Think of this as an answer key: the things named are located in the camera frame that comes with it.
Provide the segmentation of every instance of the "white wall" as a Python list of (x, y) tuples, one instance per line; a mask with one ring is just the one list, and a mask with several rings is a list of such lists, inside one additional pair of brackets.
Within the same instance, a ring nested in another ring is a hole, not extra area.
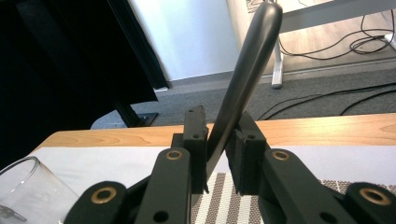
[(233, 71), (239, 49), (226, 0), (129, 0), (168, 81)]

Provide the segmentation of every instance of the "power cord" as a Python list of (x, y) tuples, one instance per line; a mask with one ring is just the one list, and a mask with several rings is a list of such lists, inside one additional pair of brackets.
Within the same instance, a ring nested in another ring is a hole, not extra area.
[[(268, 110), (266, 110), (261, 116), (259, 116), (258, 120), (262, 119), (262, 117), (264, 117), (266, 114), (268, 114), (268, 113), (269, 113), (273, 108), (275, 108), (277, 105), (284, 104), (284, 103), (286, 103), (286, 102), (288, 102), (288, 101), (301, 100), (301, 99), (309, 98), (309, 99), (303, 100), (303, 101), (301, 101), (301, 102), (298, 102), (298, 103), (295, 103), (295, 104), (292, 104), (292, 105), (288, 105), (288, 106), (286, 106), (286, 107), (284, 107), (284, 108), (282, 108), (282, 109), (279, 109), (279, 110), (277, 110), (276, 112), (274, 112), (273, 114), (271, 114), (270, 116), (268, 116), (268, 117), (265, 118), (265, 119), (270, 119), (270, 118), (272, 118), (273, 116), (279, 114), (280, 112), (283, 112), (283, 111), (285, 111), (285, 110), (287, 110), (287, 109), (290, 109), (290, 108), (292, 108), (292, 107), (294, 107), (294, 106), (301, 105), (301, 104), (304, 104), (304, 103), (307, 103), (307, 102), (310, 102), (310, 101), (314, 101), (314, 100), (317, 100), (317, 99), (319, 99), (319, 98), (323, 98), (323, 97), (326, 97), (326, 96), (331, 96), (331, 95), (344, 95), (344, 94), (351, 94), (351, 93), (375, 91), (375, 90), (383, 89), (383, 88), (386, 88), (386, 87), (389, 87), (389, 86), (396, 86), (396, 82), (391, 82), (391, 83), (388, 83), (388, 84), (382, 84), (382, 85), (376, 85), (376, 86), (370, 86), (370, 87), (364, 87), (364, 88), (357, 88), (357, 89), (345, 90), (345, 91), (334, 91), (334, 92), (330, 92), (330, 93), (326, 93), (326, 94), (314, 94), (314, 95), (308, 95), (308, 96), (305, 96), (305, 97), (292, 98), (292, 99), (285, 100), (285, 101), (282, 101), (282, 102), (280, 102), (280, 103), (277, 103), (277, 104), (273, 105), (271, 108), (269, 108)], [(391, 92), (394, 92), (394, 91), (390, 91), (390, 92), (384, 91), (383, 94), (391, 93)], [(357, 104), (359, 104), (359, 103), (361, 103), (361, 102), (363, 102), (363, 101), (364, 101), (364, 99), (361, 100), (361, 101), (355, 102), (354, 104), (350, 105), (350, 107), (353, 107), (354, 105), (357, 105)], [(347, 108), (342, 112), (342, 114), (344, 114), (345, 111), (347, 111), (349, 108), (347, 107)]]
[(378, 97), (378, 96), (381, 96), (381, 95), (385, 95), (385, 94), (389, 94), (389, 93), (393, 93), (393, 92), (396, 92), (396, 90), (392, 90), (392, 91), (383, 91), (383, 92), (374, 94), (374, 95), (372, 95), (372, 96), (366, 97), (366, 98), (364, 98), (364, 99), (361, 99), (361, 100), (359, 100), (359, 101), (353, 103), (352, 105), (349, 105), (347, 108), (345, 108), (345, 109), (343, 110), (343, 112), (340, 113), (340, 116), (343, 116), (350, 108), (354, 107), (355, 105), (358, 105), (358, 104), (360, 104), (360, 103), (363, 103), (363, 102), (368, 101), (368, 100), (370, 100), (370, 99), (373, 99), (373, 98), (375, 98), (375, 97)]
[[(365, 16), (363, 16), (363, 18), (362, 18), (362, 20), (361, 20), (361, 29), (360, 29), (359, 31), (352, 32), (352, 33), (350, 33), (350, 34), (348, 34), (348, 35), (345, 35), (345, 36), (342, 37), (340, 40), (338, 40), (338, 41), (335, 42), (334, 44), (332, 44), (332, 45), (330, 45), (329, 47), (324, 48), (324, 49), (318, 49), (318, 50), (309, 51), (309, 52), (306, 52), (306, 53), (291, 53), (291, 52), (288, 52), (288, 51), (284, 48), (284, 46), (283, 46), (283, 44), (282, 44), (280, 38), (279, 38), (279, 44), (280, 44), (280, 47), (282, 48), (282, 53), (285, 54), (285, 55), (289, 55), (289, 56), (300, 56), (300, 57), (305, 57), (305, 58), (309, 58), (309, 59), (313, 59), (313, 60), (321, 60), (321, 61), (339, 58), (339, 57), (342, 57), (342, 56), (344, 56), (344, 55), (347, 55), (347, 54), (350, 53), (350, 52), (355, 52), (355, 53), (357, 53), (357, 54), (368, 54), (368, 53), (378, 52), (378, 51), (380, 51), (380, 50), (386, 48), (387, 46), (389, 46), (390, 43), (386, 42), (386, 41), (383, 39), (383, 38), (384, 38), (383, 35), (369, 35), (367, 32), (372, 32), (372, 31), (387, 31), (387, 32), (392, 32), (392, 33), (393, 33), (392, 39), (393, 39), (394, 33), (395, 33), (395, 22), (394, 22), (394, 15), (393, 15), (393, 11), (392, 11), (392, 10), (390, 11), (390, 15), (391, 15), (392, 21), (393, 21), (393, 23), (392, 23), (392, 30), (389, 30), (389, 29), (366, 29), (366, 30), (364, 30), (364, 29), (363, 29), (363, 23), (364, 23)], [(309, 54), (314, 54), (314, 53), (318, 53), (318, 52), (321, 52), (321, 51), (326, 50), (326, 49), (331, 49), (331, 48), (335, 47), (336, 45), (338, 45), (339, 43), (341, 43), (341, 41), (343, 41), (344, 39), (346, 39), (348, 36), (350, 36), (350, 35), (355, 35), (355, 34), (358, 34), (358, 33), (364, 33), (364, 34), (366, 34), (367, 36), (366, 36), (366, 37), (363, 37), (363, 38), (359, 38), (359, 39), (357, 39), (357, 40), (354, 40), (352, 43), (350, 43), (350, 44), (349, 44), (349, 50), (346, 51), (345, 53), (342, 53), (342, 54), (339, 54), (339, 55), (336, 55), (336, 56), (333, 56), (333, 57), (329, 57), (329, 58), (319, 58), (319, 57), (309, 56)], [(371, 41), (375, 41), (375, 40), (379, 40), (379, 41), (384, 42), (384, 43), (385, 43), (384, 46), (382, 46), (382, 47), (379, 48), (379, 49), (375, 49), (375, 50), (371, 50), (371, 51), (365, 51), (365, 50), (358, 49), (359, 47), (363, 46), (364, 44), (367, 44), (367, 43), (369, 43), (369, 42), (371, 42)]]

